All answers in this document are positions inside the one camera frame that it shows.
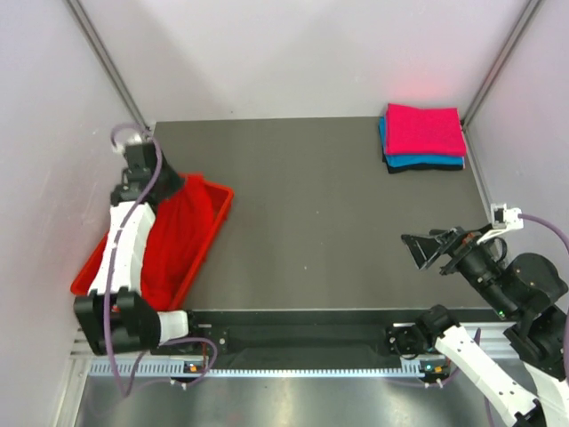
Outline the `red t-shirt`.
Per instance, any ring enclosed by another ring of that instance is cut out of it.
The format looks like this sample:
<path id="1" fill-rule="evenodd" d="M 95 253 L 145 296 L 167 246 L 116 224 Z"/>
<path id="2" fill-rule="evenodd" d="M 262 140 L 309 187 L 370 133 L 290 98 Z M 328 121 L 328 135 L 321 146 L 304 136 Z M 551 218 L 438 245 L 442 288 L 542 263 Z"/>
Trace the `red t-shirt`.
<path id="1" fill-rule="evenodd" d="M 141 294 L 153 309 L 169 310 L 213 221 L 212 201 L 201 174 L 189 175 L 183 188 L 160 204 L 141 271 Z"/>

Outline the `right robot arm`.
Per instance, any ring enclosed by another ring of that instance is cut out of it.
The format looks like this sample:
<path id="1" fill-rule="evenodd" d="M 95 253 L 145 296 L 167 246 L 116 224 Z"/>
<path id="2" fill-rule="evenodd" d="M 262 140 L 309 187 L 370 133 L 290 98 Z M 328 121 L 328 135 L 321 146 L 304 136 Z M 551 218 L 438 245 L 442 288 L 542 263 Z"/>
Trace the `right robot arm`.
<path id="1" fill-rule="evenodd" d="M 419 270 L 448 256 L 441 274 L 462 275 L 498 318 L 509 322 L 504 335 L 536 391 L 527 391 L 503 371 L 440 304 L 423 311 L 410 326 L 389 327 L 390 350 L 402 358 L 427 353 L 445 356 L 508 426 L 566 426 L 567 315 L 557 307 L 557 300 L 567 293 L 568 285 L 542 255 L 520 254 L 510 264 L 495 258 L 491 243 L 483 239 L 489 230 L 432 230 L 427 235 L 404 234 L 401 239 Z"/>

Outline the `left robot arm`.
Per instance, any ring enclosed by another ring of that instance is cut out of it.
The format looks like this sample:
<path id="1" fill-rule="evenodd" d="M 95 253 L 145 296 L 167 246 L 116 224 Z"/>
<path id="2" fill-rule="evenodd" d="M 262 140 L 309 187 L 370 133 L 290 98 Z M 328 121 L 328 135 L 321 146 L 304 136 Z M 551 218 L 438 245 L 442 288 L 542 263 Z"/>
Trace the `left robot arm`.
<path id="1" fill-rule="evenodd" d="M 126 168 L 110 196 L 110 228 L 100 267 L 74 312 L 92 352 L 103 356 L 153 350 L 171 341 L 182 352 L 201 344 L 201 331 L 183 310 L 157 311 L 142 297 L 142 267 L 158 205 L 183 180 L 152 142 L 124 147 Z"/>

